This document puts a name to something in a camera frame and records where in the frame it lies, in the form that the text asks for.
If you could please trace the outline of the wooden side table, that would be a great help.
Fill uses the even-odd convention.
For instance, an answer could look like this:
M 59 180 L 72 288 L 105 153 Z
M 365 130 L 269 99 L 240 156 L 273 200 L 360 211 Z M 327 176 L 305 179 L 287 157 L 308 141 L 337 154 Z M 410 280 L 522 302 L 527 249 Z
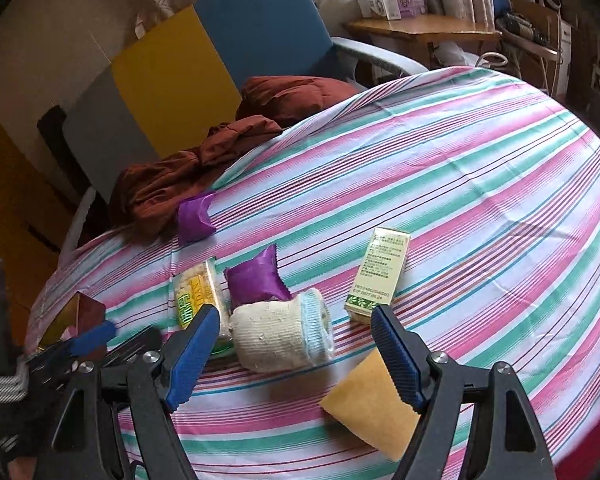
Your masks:
M 438 14 L 422 14 L 414 18 L 401 18 L 388 21 L 381 18 L 360 18 L 343 24 L 352 37 L 387 37 L 427 47 L 429 61 L 434 54 L 434 46 L 445 41 L 476 42 L 482 49 L 486 42 L 497 44 L 501 33 L 485 24 Z

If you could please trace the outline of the purple foil pouch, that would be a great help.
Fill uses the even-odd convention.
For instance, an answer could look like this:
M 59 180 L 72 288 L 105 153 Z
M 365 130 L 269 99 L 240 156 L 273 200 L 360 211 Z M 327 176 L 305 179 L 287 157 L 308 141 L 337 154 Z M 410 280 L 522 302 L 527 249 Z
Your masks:
M 178 205 L 178 239 L 183 245 L 205 240 L 216 232 L 209 216 L 214 192 L 203 192 Z
M 277 247 L 268 245 L 253 258 L 224 270 L 232 308 L 261 301 L 288 301 L 292 295 L 278 273 Z

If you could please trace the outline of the pink box on table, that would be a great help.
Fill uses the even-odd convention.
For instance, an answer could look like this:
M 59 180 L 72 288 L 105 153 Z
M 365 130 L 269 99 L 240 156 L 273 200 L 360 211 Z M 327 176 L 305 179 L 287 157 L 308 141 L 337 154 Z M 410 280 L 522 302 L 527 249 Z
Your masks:
M 426 0 L 396 0 L 402 18 L 414 18 L 427 13 Z

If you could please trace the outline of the rust brown cloth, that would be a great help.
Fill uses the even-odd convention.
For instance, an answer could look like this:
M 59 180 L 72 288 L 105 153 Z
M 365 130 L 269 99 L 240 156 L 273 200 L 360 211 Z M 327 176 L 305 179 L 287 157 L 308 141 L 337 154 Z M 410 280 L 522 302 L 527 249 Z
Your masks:
M 235 119 L 209 129 L 197 146 L 119 174 L 109 211 L 116 226 L 145 238 L 174 226 L 178 207 L 204 192 L 253 148 L 358 93 L 350 82 L 315 76 L 254 76 L 240 90 Z

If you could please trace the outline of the snack bar wrapper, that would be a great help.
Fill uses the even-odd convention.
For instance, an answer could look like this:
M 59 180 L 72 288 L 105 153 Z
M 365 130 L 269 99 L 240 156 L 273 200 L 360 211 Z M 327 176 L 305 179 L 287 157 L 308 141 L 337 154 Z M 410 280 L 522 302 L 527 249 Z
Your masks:
M 173 280 L 178 326 L 185 330 L 204 304 L 219 312 L 220 330 L 211 353 L 213 359 L 234 354 L 230 332 L 230 308 L 220 286 L 215 258 L 204 260 L 178 274 Z

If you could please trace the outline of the cream sock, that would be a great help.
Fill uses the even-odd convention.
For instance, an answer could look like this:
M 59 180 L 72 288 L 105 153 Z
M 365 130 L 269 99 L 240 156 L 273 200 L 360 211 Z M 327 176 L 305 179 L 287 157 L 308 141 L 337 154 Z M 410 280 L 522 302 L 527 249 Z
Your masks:
M 259 374 L 317 366 L 335 355 L 330 313 L 314 287 L 289 301 L 236 308 L 230 330 L 240 365 Z

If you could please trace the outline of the striped bed sheet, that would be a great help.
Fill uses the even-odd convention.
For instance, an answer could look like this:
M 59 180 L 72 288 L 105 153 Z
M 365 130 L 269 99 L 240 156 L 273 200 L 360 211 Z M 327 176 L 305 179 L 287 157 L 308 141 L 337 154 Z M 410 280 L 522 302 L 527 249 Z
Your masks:
M 259 375 L 210 363 L 176 431 L 203 479 L 379 479 L 393 462 L 321 400 L 373 347 L 344 300 L 378 226 L 411 234 L 393 307 L 431 349 L 516 370 L 554 464 L 600 419 L 600 138 L 565 107 L 490 70 L 446 68 L 383 84 L 302 122 L 215 183 L 215 234 L 77 250 L 35 301 L 33 349 L 76 293 L 120 338 L 178 327 L 172 281 L 275 244 L 293 292 L 317 288 L 335 332 L 327 364 Z

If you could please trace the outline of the dark red gold box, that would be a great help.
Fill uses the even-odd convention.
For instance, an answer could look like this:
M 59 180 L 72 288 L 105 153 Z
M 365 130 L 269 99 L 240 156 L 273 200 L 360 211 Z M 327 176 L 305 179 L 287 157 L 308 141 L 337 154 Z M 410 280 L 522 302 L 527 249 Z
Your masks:
M 83 292 L 76 292 L 46 327 L 38 342 L 38 350 L 44 350 L 57 341 L 86 333 L 105 321 L 105 312 L 104 304 Z

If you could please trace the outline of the green white medicine box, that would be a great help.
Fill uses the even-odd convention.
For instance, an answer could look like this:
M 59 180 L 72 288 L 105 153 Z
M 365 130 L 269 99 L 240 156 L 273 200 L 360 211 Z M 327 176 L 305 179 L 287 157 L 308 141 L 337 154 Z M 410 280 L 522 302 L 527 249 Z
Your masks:
M 390 228 L 373 229 L 344 310 L 354 322 L 370 325 L 373 310 L 390 306 L 407 257 L 411 234 Z

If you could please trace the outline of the yellow sponge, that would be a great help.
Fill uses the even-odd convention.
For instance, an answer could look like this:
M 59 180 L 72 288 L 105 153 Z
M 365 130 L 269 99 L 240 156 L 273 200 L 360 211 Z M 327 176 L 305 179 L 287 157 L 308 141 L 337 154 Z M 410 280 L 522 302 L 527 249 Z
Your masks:
M 396 392 L 377 349 L 321 400 L 321 408 L 372 448 L 398 462 L 419 422 Z

